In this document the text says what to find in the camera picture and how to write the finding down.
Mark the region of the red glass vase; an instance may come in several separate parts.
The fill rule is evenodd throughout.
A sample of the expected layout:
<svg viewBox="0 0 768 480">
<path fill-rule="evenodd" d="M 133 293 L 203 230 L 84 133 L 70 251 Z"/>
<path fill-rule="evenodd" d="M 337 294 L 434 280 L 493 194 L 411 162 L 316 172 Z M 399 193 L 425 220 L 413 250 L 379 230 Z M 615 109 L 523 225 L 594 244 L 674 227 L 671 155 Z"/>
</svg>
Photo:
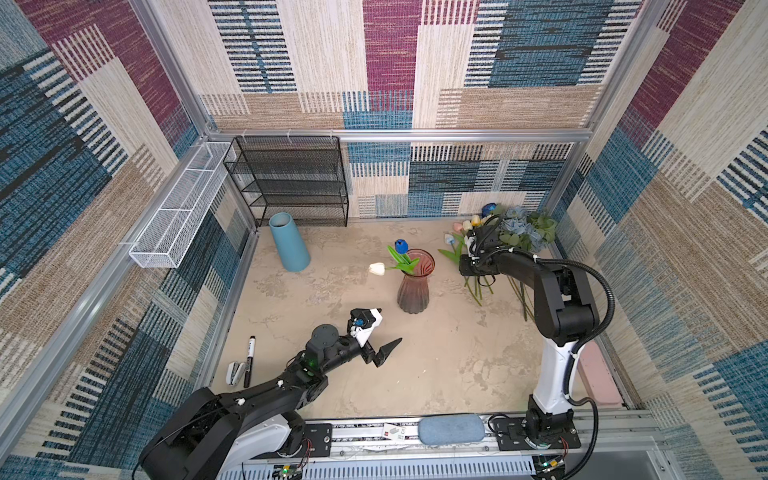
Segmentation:
<svg viewBox="0 0 768 480">
<path fill-rule="evenodd" d="M 429 305 L 428 279 L 434 272 L 435 260 L 429 252 L 423 249 L 411 249 L 407 254 L 411 259 L 418 259 L 419 262 L 412 273 L 403 273 L 397 294 L 397 303 L 404 312 L 419 314 Z"/>
</svg>

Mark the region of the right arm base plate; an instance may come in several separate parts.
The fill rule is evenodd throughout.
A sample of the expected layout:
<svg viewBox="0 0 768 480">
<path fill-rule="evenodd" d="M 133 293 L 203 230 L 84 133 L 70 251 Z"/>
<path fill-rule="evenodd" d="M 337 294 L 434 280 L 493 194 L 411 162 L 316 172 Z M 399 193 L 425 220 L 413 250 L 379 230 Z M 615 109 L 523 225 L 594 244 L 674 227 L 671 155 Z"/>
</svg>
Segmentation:
<svg viewBox="0 0 768 480">
<path fill-rule="evenodd" d="M 495 436 L 500 451 L 533 451 L 578 449 L 582 446 L 579 432 L 572 422 L 562 428 L 543 432 L 536 440 L 528 438 L 524 417 L 493 415 L 488 426 Z"/>
</svg>

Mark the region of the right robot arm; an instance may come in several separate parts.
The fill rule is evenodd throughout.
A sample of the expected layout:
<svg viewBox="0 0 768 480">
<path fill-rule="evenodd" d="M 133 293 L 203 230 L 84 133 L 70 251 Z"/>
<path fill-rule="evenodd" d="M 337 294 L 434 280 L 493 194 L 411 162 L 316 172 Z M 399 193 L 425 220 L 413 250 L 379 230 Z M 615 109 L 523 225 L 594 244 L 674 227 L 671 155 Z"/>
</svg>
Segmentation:
<svg viewBox="0 0 768 480">
<path fill-rule="evenodd" d="M 523 420 L 509 432 L 531 449 L 543 450 L 563 435 L 573 435 L 574 409 L 597 402 L 573 396 L 573 374 L 581 351 L 613 319 L 615 298 L 607 280 L 578 261 L 546 259 L 501 239 L 500 219 L 493 215 L 464 235 L 459 256 L 464 277 L 507 276 L 533 290 L 533 319 L 544 338 L 541 372 Z"/>
</svg>

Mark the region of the white tulip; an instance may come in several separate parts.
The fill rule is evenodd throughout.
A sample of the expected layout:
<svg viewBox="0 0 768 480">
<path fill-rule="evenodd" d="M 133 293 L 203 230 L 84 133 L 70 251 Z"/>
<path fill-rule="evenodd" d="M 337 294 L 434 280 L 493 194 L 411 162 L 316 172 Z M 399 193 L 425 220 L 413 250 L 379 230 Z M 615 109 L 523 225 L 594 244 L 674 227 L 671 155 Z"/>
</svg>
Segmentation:
<svg viewBox="0 0 768 480">
<path fill-rule="evenodd" d="M 370 264 L 368 267 L 368 272 L 376 276 L 384 276 L 389 270 L 399 270 L 404 274 L 413 274 L 415 266 L 403 263 L 398 263 L 394 266 L 386 266 L 383 262 L 377 262 Z"/>
<path fill-rule="evenodd" d="M 444 242 L 447 249 L 439 249 L 446 258 L 453 262 L 456 267 L 460 265 L 460 257 L 464 253 L 464 237 L 459 233 L 446 233 Z M 464 286 L 478 306 L 482 306 L 482 291 L 477 277 L 464 276 Z"/>
</svg>

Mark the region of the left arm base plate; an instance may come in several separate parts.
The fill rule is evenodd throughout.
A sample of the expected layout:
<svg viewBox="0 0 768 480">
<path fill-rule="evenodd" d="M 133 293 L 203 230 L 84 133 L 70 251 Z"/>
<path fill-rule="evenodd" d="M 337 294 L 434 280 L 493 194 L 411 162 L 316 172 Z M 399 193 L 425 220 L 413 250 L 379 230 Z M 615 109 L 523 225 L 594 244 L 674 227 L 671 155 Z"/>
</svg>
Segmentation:
<svg viewBox="0 0 768 480">
<path fill-rule="evenodd" d="M 286 445 L 277 452 L 266 452 L 250 457 L 250 460 L 290 460 L 298 463 L 301 459 L 326 458 L 331 455 L 333 425 L 331 423 L 309 423 L 301 434 L 290 434 Z"/>
</svg>

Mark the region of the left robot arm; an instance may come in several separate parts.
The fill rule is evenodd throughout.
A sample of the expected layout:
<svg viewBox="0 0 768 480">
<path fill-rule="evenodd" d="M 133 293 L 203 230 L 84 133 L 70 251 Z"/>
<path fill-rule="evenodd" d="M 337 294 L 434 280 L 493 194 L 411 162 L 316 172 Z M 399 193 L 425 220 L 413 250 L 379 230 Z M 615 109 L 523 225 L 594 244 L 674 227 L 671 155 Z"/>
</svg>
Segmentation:
<svg viewBox="0 0 768 480">
<path fill-rule="evenodd" d="M 378 308 L 353 309 L 346 334 L 330 324 L 316 327 L 276 378 L 224 394 L 194 391 L 142 449 L 135 467 L 151 479 L 214 479 L 255 456 L 297 452 L 305 437 L 298 412 L 327 388 L 329 373 L 356 358 L 381 366 L 399 345 L 371 346 L 382 320 Z"/>
</svg>

